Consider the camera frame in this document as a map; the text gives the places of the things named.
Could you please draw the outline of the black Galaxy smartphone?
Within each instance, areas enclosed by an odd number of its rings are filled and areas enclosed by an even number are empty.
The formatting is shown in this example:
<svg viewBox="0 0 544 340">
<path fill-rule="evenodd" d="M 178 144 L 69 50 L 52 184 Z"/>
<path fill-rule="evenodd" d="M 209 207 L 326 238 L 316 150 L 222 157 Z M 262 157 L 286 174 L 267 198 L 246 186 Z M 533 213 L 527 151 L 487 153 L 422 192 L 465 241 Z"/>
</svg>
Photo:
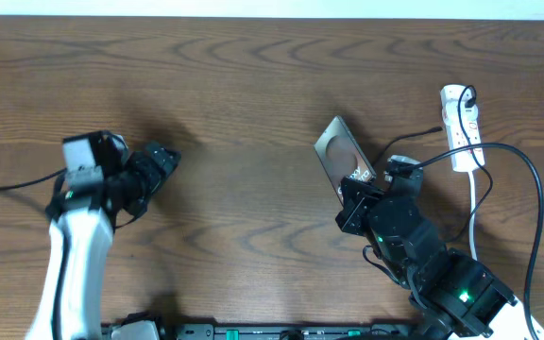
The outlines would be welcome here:
<svg viewBox="0 0 544 340">
<path fill-rule="evenodd" d="M 341 189 L 343 178 L 367 182 L 377 177 L 346 122 L 339 115 L 331 120 L 314 143 L 314 152 L 341 205 L 344 204 Z"/>
</svg>

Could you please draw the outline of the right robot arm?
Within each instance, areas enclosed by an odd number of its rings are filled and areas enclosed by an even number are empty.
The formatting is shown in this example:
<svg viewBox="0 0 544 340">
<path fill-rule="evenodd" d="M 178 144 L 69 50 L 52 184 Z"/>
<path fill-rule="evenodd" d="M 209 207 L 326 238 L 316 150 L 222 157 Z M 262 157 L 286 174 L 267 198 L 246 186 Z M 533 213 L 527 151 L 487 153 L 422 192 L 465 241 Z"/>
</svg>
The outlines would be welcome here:
<svg viewBox="0 0 544 340">
<path fill-rule="evenodd" d="M 365 259 L 409 291 L 425 317 L 413 332 L 423 339 L 544 339 L 524 304 L 488 267 L 447 247 L 436 225 L 417 206 L 423 181 L 419 168 L 399 172 L 386 189 L 371 181 L 342 178 L 341 231 L 363 236 Z"/>
</svg>

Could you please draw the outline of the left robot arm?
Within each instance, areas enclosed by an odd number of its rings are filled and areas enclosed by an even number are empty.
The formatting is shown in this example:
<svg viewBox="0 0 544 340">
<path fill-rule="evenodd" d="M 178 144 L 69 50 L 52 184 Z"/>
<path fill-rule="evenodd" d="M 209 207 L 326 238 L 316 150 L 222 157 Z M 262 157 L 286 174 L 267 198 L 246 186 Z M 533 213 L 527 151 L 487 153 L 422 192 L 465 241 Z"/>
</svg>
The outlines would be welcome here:
<svg viewBox="0 0 544 340">
<path fill-rule="evenodd" d="M 66 167 L 45 213 L 50 256 L 28 339 L 99 339 L 101 294 L 116 217 L 142 217 L 179 166 L 181 155 L 157 142 L 130 151 L 107 130 L 62 141 Z"/>
</svg>

